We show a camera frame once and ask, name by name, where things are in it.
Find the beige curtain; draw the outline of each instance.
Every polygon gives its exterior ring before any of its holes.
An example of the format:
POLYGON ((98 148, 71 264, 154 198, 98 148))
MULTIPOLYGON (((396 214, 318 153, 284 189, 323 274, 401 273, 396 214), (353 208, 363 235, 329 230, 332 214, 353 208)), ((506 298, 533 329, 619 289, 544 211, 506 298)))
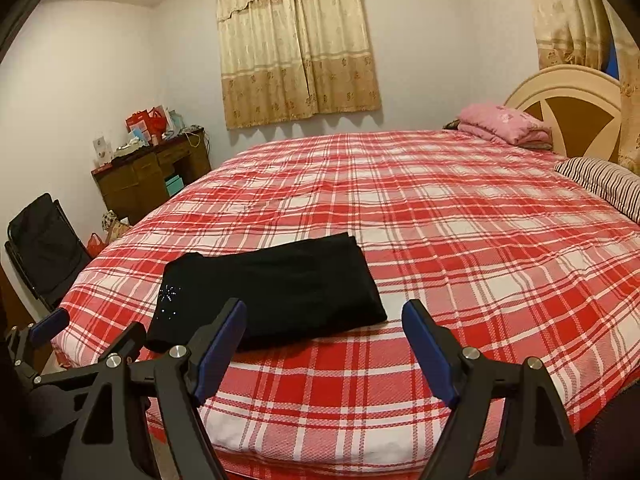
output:
POLYGON ((380 108, 360 0, 218 0, 229 129, 380 108))
POLYGON ((618 55, 622 94, 622 126, 618 163, 640 175, 640 50, 625 24, 604 1, 618 55))
POLYGON ((531 0, 540 68, 578 64, 602 69, 611 33, 602 0, 531 0))

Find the headboard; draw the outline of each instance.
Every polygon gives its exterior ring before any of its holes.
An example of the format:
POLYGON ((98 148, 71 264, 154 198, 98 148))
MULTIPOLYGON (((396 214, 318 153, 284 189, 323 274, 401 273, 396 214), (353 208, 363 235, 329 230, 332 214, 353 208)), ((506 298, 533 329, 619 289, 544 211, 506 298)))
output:
POLYGON ((554 151, 618 162, 620 82, 577 65, 557 65, 527 79, 506 106, 552 127, 554 151))

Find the bed sheet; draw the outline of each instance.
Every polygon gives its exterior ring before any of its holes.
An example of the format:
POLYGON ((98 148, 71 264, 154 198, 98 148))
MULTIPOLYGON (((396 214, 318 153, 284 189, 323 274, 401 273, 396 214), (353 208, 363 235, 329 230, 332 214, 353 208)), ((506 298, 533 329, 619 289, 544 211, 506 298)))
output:
MULTIPOLYGON (((388 322, 236 355, 201 410, 226 469, 264 480, 415 478, 449 410, 404 338, 411 298, 463 346, 508 362, 539 356, 577 431, 640 360, 640 227, 555 173, 558 160, 461 132, 257 146, 92 261, 62 304, 71 324, 54 347, 87 365, 132 321, 148 327, 164 265, 185 252, 349 232, 388 322)), ((495 447, 499 417, 494 402, 478 463, 495 447)), ((160 428, 155 404, 149 421, 160 428)))

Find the folded black shirt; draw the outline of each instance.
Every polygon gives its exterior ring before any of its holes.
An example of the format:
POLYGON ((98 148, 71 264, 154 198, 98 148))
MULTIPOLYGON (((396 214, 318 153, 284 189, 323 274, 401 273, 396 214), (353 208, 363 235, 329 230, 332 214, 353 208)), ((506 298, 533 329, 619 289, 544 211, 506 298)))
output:
POLYGON ((239 298, 240 350, 270 348, 386 321, 362 250, 347 233, 239 254, 188 253, 168 264, 145 346, 165 352, 239 298))

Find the chair backrest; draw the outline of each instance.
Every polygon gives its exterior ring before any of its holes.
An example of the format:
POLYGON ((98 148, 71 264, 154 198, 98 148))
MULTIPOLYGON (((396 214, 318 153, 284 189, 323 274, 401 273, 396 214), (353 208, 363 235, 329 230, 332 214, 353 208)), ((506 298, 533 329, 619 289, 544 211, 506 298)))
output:
POLYGON ((7 228, 7 253, 27 286, 50 310, 56 308, 91 261, 60 203, 45 193, 7 228))
POLYGON ((506 106, 548 123, 556 153, 618 162, 620 82, 611 76, 584 66, 552 66, 522 83, 506 106))

